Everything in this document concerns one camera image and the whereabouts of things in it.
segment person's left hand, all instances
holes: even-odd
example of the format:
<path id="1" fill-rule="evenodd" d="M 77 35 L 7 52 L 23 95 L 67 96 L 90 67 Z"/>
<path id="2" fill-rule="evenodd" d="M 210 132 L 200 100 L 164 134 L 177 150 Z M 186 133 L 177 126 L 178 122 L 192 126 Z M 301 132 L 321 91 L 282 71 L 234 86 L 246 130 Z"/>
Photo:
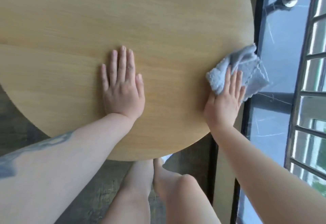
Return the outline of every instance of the person's left hand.
<path id="1" fill-rule="evenodd" d="M 136 75 L 134 53 L 131 49 L 121 47 L 119 53 L 112 51 L 110 70 L 101 67 L 103 82 L 103 101 L 107 114 L 117 113 L 135 122 L 144 111 L 145 94 L 141 74 Z"/>

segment blue marble surface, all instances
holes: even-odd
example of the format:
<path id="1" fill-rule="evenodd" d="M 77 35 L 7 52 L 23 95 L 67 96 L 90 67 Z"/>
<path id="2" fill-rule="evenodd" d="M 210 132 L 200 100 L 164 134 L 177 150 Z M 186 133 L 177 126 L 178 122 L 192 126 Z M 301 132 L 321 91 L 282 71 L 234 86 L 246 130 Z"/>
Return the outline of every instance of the blue marble surface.
<path id="1" fill-rule="evenodd" d="M 251 104 L 248 139 L 281 166 L 284 165 L 292 100 L 278 96 L 294 93 L 309 4 L 310 0 L 299 0 L 291 11 L 275 11 L 269 15 L 263 9 L 258 54 L 272 84 L 257 94 Z M 237 223 L 262 223 L 243 192 Z"/>

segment glass pane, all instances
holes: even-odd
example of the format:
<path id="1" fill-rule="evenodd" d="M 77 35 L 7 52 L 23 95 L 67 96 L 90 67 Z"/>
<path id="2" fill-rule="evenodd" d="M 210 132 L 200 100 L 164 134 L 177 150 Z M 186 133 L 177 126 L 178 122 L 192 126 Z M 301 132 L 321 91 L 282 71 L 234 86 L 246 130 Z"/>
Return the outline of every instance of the glass pane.
<path id="1" fill-rule="evenodd" d="M 308 54 L 323 53 L 326 51 L 326 20 L 316 22 L 310 37 L 310 48 Z"/>
<path id="2" fill-rule="evenodd" d="M 326 139 L 296 131 L 292 157 L 326 174 Z"/>
<path id="3" fill-rule="evenodd" d="M 307 61 L 306 73 L 302 90 L 326 91 L 325 84 L 325 59 L 314 59 Z"/>
<path id="4" fill-rule="evenodd" d="M 301 97 L 299 126 L 314 129 L 316 131 L 326 131 L 326 97 L 303 96 Z"/>
<path id="5" fill-rule="evenodd" d="M 323 15 L 326 13 L 326 0 L 317 0 L 315 4 L 315 16 Z"/>
<path id="6" fill-rule="evenodd" d="M 326 180 L 308 172 L 307 170 L 291 163 L 291 173 L 307 182 L 312 188 L 318 191 L 323 197 L 326 197 Z"/>

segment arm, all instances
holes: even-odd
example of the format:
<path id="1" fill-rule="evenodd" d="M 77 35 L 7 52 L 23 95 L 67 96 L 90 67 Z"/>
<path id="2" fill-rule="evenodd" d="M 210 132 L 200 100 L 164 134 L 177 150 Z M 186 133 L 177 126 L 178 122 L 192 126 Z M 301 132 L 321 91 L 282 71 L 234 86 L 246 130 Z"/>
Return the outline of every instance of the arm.
<path id="1" fill-rule="evenodd" d="M 142 114 L 143 82 L 135 76 L 131 50 L 122 48 L 118 70 L 112 52 L 110 85 L 105 65 L 101 75 L 108 115 L 0 157 L 2 223 L 54 223 Z"/>
<path id="2" fill-rule="evenodd" d="M 230 76 L 219 96 L 211 94 L 205 118 L 237 180 L 264 223 L 324 223 L 326 199 L 265 156 L 234 127 L 245 88 L 242 74 Z"/>

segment person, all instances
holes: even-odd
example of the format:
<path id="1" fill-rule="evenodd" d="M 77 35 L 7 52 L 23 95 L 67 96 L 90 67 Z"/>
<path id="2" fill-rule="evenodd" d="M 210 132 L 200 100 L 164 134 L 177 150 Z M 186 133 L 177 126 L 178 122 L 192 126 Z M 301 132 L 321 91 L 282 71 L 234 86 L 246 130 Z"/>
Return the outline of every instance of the person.
<path id="1" fill-rule="evenodd" d="M 101 76 L 105 117 L 0 157 L 1 223 L 54 223 L 141 116 L 144 83 L 133 51 L 112 51 L 110 69 L 102 65 Z M 233 127 L 245 92 L 241 80 L 241 72 L 228 69 L 223 92 L 210 94 L 204 116 L 242 189 L 264 223 L 324 223 L 326 199 Z M 134 162 L 101 223 L 150 223 L 152 182 L 167 223 L 220 223 L 195 178 L 162 164 L 160 158 Z"/>

